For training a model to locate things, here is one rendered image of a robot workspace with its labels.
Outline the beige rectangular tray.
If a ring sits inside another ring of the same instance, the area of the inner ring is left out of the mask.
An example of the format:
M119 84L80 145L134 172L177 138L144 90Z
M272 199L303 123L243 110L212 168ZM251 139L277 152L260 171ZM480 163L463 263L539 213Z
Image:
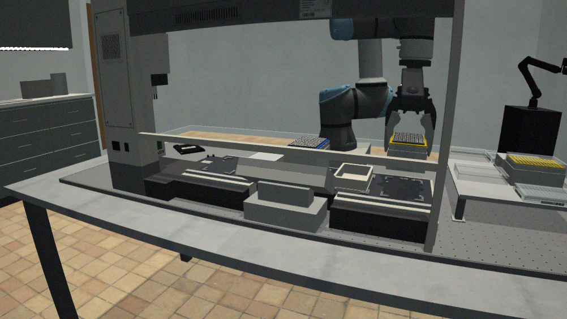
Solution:
M373 166L343 163L334 176L337 190L367 192L373 178Z

